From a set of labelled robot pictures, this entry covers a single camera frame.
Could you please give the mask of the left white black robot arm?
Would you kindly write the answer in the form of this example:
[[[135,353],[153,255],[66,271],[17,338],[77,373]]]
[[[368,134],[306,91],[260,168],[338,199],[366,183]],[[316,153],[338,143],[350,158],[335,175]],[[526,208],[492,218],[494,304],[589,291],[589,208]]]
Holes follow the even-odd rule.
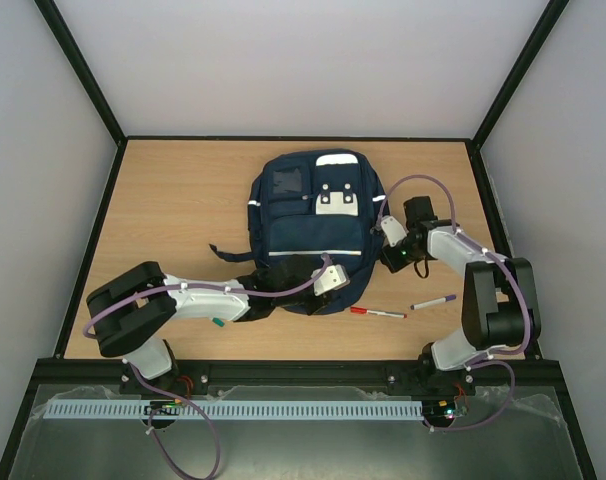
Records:
[[[328,253],[318,260],[294,255],[274,267],[225,282],[182,279],[144,262],[92,292],[83,335],[105,358],[120,357],[147,380],[176,373],[174,355],[157,332],[175,319],[249,322],[274,310],[300,307],[312,315],[349,283]]]

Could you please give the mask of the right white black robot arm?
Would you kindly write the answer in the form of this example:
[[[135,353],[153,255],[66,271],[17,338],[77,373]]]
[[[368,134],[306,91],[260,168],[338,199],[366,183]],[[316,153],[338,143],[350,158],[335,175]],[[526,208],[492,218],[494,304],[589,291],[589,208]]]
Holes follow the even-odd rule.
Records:
[[[463,279],[461,326],[425,345],[418,357],[421,384],[438,392],[453,381],[454,372],[525,353],[541,331],[531,263],[496,253],[454,219],[438,218],[427,196],[407,200],[404,213],[405,223],[384,213],[377,219],[385,237],[381,262],[392,273],[423,264],[416,273],[425,278],[429,263],[440,261]]]

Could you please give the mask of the navy blue school backpack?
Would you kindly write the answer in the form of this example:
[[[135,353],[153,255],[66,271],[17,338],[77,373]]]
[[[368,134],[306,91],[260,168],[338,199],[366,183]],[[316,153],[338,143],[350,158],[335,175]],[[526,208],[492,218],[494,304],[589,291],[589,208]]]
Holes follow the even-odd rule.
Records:
[[[342,265],[350,283],[336,290],[343,310],[363,295],[383,238],[374,232],[387,213],[382,183],[367,157],[349,149],[283,154],[253,181],[247,203],[249,251],[214,253],[226,262],[274,267],[300,255],[323,252]]]

